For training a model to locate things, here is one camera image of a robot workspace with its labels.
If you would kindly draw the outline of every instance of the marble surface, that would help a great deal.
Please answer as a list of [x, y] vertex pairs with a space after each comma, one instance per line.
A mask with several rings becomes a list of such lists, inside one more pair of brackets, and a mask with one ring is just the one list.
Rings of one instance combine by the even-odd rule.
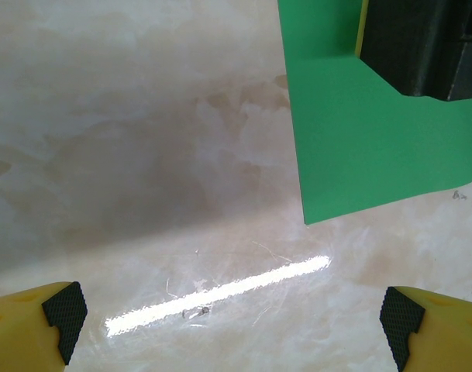
[[302, 219], [275, 0], [0, 0], [0, 295], [66, 369], [395, 370], [389, 285], [472, 301], [472, 184]]

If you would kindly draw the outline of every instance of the black rubber grip pad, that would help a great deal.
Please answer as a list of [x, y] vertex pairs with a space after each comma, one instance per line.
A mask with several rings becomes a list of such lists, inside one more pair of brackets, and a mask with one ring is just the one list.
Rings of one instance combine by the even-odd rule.
[[78, 341], [88, 308], [81, 285], [74, 282], [43, 303], [44, 314], [50, 327], [60, 331], [58, 350], [68, 365]]
[[398, 370], [403, 371], [409, 358], [408, 337], [418, 333], [425, 309], [394, 287], [385, 293], [381, 323], [388, 338]]

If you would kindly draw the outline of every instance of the green cardboard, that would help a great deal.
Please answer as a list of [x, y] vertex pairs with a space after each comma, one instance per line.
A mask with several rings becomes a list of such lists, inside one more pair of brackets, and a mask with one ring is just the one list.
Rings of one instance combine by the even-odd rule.
[[472, 100], [405, 97], [354, 56], [361, 0], [279, 0], [307, 224], [472, 181]]

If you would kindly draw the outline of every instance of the black object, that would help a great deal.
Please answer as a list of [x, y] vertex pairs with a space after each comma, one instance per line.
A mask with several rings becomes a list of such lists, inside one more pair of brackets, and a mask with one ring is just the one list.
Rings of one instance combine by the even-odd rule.
[[52, 298], [43, 303], [44, 314], [50, 327], [60, 331], [58, 350], [68, 365], [78, 341], [88, 308], [78, 282], [69, 284]]
[[472, 98], [472, 0], [369, 0], [360, 58], [403, 95]]
[[385, 293], [381, 323], [388, 338], [398, 370], [403, 371], [409, 358], [408, 337], [418, 333], [425, 309], [394, 287]]

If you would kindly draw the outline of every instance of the green paper sheet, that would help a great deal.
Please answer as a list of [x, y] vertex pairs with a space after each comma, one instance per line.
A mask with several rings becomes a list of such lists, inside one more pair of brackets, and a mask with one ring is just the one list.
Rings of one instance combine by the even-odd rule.
[[472, 100], [400, 95], [356, 58], [361, 0], [279, 0], [305, 222], [472, 181]]

